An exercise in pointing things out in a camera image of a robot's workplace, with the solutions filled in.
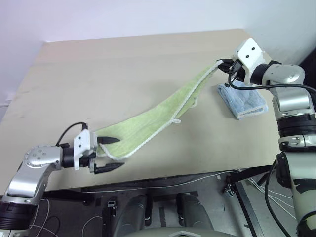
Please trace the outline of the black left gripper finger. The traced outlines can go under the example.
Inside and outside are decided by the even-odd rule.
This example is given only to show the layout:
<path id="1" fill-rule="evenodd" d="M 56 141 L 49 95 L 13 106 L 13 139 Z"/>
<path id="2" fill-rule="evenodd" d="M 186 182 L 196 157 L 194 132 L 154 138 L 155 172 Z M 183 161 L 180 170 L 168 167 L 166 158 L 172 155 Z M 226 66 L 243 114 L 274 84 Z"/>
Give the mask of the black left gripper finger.
<path id="1" fill-rule="evenodd" d="M 97 167 L 95 165 L 95 174 L 111 172 L 111 171 L 121 167 L 122 165 L 124 165 L 124 162 L 108 163 L 108 164 L 106 164 L 105 166 L 102 166 L 102 167 Z"/>
<path id="2" fill-rule="evenodd" d="M 98 144 L 112 144 L 119 141 L 120 139 L 114 138 L 114 137 L 107 137 L 107 136 L 97 137 Z"/>

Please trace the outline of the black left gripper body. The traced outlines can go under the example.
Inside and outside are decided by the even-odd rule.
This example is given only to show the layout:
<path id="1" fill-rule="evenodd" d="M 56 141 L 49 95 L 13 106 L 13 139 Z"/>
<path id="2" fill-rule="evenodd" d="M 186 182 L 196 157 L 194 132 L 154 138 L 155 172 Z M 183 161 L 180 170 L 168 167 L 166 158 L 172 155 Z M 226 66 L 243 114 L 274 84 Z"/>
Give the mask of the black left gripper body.
<path id="1" fill-rule="evenodd" d="M 95 151 L 85 151 L 82 157 L 79 159 L 80 167 L 88 167 L 90 173 L 94 173 L 96 169 L 95 165 L 96 152 Z"/>

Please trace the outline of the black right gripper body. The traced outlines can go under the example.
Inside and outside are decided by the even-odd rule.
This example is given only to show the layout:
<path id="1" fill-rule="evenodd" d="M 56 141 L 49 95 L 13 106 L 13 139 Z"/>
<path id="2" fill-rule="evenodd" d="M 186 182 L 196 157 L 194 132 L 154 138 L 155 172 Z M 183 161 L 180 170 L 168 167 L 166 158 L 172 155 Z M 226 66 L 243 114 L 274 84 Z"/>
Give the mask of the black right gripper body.
<path id="1" fill-rule="evenodd" d="M 234 81 L 234 80 L 244 81 L 245 69 L 243 68 L 243 64 L 239 59 L 237 59 L 232 64 L 229 70 L 229 75 L 231 76 L 231 81 Z"/>

